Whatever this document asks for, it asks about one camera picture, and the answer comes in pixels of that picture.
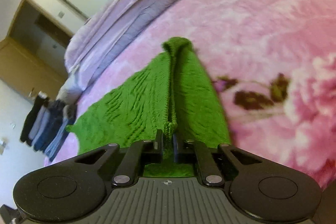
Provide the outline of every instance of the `wall outlet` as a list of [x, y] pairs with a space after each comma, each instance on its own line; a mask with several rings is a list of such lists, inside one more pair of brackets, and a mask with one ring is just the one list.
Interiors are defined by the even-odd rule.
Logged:
[[0, 140], [0, 155], [3, 154], [6, 146], [7, 146], [6, 140], [5, 139]]
[[62, 12], [62, 11], [60, 11], [60, 12], [58, 13], [58, 17], [59, 17], [59, 18], [63, 18], [63, 17], [64, 17], [64, 15], [65, 15], [65, 13], [64, 13], [64, 12]]

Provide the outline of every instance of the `flower pattern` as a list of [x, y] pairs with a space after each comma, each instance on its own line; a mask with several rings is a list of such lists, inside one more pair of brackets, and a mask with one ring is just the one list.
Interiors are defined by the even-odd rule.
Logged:
[[[85, 91], [78, 115], [144, 68], [162, 42], [186, 37], [218, 92], [234, 144], [325, 187], [336, 178], [335, 26], [336, 0], [179, 0]], [[77, 153], [69, 147], [55, 162]]]

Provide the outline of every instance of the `folded blanket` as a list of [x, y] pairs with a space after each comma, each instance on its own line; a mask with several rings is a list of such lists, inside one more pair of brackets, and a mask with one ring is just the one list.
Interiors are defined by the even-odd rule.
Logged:
[[146, 68], [89, 107], [68, 130], [80, 143], [79, 153], [118, 143], [153, 139], [164, 132], [165, 161], [146, 167], [147, 176], [192, 175], [189, 165], [172, 162], [169, 140], [178, 129], [188, 139], [208, 147], [230, 142], [222, 107], [210, 79], [186, 38], [174, 37], [163, 44], [164, 52]]
[[127, 45], [175, 1], [111, 0], [72, 38], [64, 58], [72, 79], [57, 99], [74, 103]]

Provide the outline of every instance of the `circular pad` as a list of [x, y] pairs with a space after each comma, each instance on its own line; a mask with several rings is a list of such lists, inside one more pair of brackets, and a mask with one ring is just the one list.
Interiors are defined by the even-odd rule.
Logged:
[[259, 190], [269, 198], [286, 199], [297, 193], [297, 185], [290, 179], [269, 177], [259, 182]]
[[242, 211], [264, 222], [298, 222], [314, 215], [321, 190], [312, 178], [284, 166], [273, 174], [251, 166], [230, 185], [230, 196]]
[[46, 178], [37, 186], [37, 190], [46, 198], [64, 198], [71, 195], [76, 188], [76, 181], [64, 176]]
[[95, 210], [106, 195], [97, 171], [85, 164], [51, 165], [22, 177], [13, 190], [21, 213], [40, 223], [69, 222]]

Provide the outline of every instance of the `wooden door frame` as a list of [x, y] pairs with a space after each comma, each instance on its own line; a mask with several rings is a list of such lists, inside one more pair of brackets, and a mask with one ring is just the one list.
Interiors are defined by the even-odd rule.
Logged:
[[33, 0], [21, 0], [19, 6], [16, 9], [16, 12], [14, 14], [14, 17], [12, 19], [12, 22], [9, 26], [8, 32], [7, 32], [7, 37], [10, 37], [11, 32], [14, 28], [17, 16], [19, 15], [23, 5], [25, 3], [28, 3], [31, 5], [35, 10], [37, 10], [39, 13], [44, 15], [47, 19], [49, 19], [53, 24], [55, 24], [58, 28], [60, 28], [63, 32], [65, 32], [67, 35], [70, 37], [73, 37], [74, 33], [70, 31], [67, 27], [65, 27], [63, 24], [61, 24], [58, 20], [56, 20], [50, 13], [48, 13], [46, 10], [44, 10], [40, 5], [38, 5], [35, 1]]

